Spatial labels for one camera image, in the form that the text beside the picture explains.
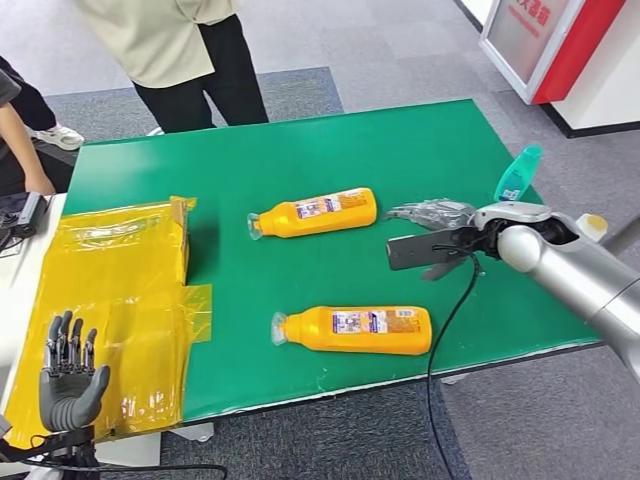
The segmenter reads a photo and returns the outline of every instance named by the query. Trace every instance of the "bottle cap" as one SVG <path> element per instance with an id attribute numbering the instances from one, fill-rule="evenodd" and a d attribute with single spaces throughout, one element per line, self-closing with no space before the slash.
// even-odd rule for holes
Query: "bottle cap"
<path id="1" fill-rule="evenodd" d="M 271 341 L 274 345 L 282 345 L 287 341 L 285 335 L 285 322 L 287 316 L 284 313 L 275 312 L 271 319 Z"/>
<path id="2" fill-rule="evenodd" d="M 609 226 L 606 220 L 600 215 L 592 215 L 591 213 L 581 215 L 579 219 L 576 220 L 576 225 L 594 242 L 599 242 L 600 239 L 606 235 L 607 229 Z"/>
<path id="3" fill-rule="evenodd" d="M 249 235 L 253 240 L 257 240 L 262 237 L 262 230 L 260 230 L 260 225 L 260 216 L 256 215 L 255 213 L 250 213 L 247 215 L 247 226 L 249 228 Z"/>

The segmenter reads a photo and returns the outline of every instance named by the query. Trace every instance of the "bottle label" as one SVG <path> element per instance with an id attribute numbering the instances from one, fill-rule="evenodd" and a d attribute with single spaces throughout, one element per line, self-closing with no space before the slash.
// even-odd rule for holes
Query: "bottle label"
<path id="1" fill-rule="evenodd" d="M 337 311 L 333 313 L 333 325 L 337 334 L 420 332 L 417 313 L 411 308 Z"/>
<path id="2" fill-rule="evenodd" d="M 296 203 L 298 218 L 310 218 L 323 213 L 332 213 L 347 208 L 360 207 L 367 203 L 362 188 L 322 197 L 309 198 Z"/>
<path id="3" fill-rule="evenodd" d="M 520 190 L 507 190 L 504 189 L 500 196 L 500 199 L 502 202 L 504 201 L 514 201 L 518 200 L 518 197 L 520 196 Z"/>

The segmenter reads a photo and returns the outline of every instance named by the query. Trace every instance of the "beige shirt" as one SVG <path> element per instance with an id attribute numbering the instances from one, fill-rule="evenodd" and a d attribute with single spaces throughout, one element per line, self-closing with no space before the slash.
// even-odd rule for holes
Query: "beige shirt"
<path id="1" fill-rule="evenodd" d="M 234 0 L 74 0 L 131 80 L 164 88 L 213 73 L 198 23 L 235 11 Z"/>

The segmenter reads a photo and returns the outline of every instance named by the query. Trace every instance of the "human arm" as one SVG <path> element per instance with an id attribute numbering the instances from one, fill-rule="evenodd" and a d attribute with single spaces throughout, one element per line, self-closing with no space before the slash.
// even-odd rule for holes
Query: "human arm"
<path id="1" fill-rule="evenodd" d="M 42 169 L 24 124 L 10 103 L 18 93 L 20 87 L 0 71 L 0 137 L 24 172 L 25 190 L 42 195 L 54 194 L 55 189 Z"/>

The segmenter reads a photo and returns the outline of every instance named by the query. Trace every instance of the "teal bottle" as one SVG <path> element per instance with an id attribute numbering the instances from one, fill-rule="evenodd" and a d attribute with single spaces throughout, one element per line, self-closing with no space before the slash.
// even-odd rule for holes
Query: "teal bottle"
<path id="1" fill-rule="evenodd" d="M 542 147 L 527 145 L 507 168 L 494 194 L 494 201 L 519 200 L 531 184 L 542 157 Z"/>

